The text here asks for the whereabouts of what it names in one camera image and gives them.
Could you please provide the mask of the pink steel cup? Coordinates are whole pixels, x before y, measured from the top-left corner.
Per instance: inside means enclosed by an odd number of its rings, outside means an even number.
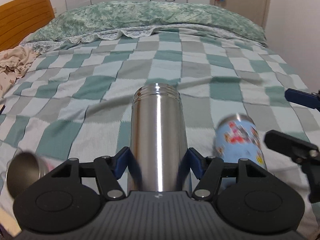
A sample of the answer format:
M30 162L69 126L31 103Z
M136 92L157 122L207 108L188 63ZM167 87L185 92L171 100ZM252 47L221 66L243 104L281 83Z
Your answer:
M5 176L9 194L15 199L53 168L51 163L32 152L16 154L10 161Z

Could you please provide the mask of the tall stainless steel cup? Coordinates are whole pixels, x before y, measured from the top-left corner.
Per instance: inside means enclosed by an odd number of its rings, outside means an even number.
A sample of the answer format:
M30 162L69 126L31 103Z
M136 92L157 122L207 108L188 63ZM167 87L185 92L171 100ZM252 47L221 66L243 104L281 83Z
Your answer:
M141 87L133 97L128 191L191 192L183 107L177 89L164 83Z

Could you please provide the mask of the wooden headboard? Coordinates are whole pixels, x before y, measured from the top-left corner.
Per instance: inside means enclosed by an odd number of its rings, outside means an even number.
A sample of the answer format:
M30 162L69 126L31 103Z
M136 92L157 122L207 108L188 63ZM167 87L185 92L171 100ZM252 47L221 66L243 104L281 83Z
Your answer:
M0 50L16 47L55 18L50 0L13 0L1 5Z

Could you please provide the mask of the beige crumpled clothing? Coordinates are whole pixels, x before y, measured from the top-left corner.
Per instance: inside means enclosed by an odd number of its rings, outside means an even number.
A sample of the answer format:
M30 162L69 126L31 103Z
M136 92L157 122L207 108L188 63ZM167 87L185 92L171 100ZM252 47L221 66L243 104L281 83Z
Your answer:
M1 51L1 98L5 96L17 79L25 76L38 55L28 46L16 46Z

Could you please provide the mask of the green floral duvet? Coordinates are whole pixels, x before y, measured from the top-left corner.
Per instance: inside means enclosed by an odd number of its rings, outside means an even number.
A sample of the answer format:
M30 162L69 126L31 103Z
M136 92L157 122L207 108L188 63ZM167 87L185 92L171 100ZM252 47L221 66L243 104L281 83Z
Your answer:
M266 44L262 27L229 10L208 4L111 1L66 11L25 38L25 42L62 41L102 31L133 30L170 24L221 28Z

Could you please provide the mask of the green checkered bed blanket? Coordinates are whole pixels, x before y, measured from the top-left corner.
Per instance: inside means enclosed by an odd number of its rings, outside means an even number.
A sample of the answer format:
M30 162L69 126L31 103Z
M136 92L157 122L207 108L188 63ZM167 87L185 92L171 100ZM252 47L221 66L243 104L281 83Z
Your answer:
M279 55L172 29L38 57L6 96L1 162L25 149L61 160L114 155L129 144L133 99L156 99L162 87L179 91L189 146L202 154L213 152L219 121L233 113L249 115L260 135L319 135L319 114L285 100L285 89L306 85Z

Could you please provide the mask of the blue cartoon print cup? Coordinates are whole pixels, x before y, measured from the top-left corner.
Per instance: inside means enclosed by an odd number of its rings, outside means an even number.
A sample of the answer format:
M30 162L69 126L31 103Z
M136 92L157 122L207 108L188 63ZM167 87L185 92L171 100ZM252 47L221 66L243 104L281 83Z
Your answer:
M266 168L255 123L241 113L220 120L215 131L214 154L226 163L237 163L246 158Z

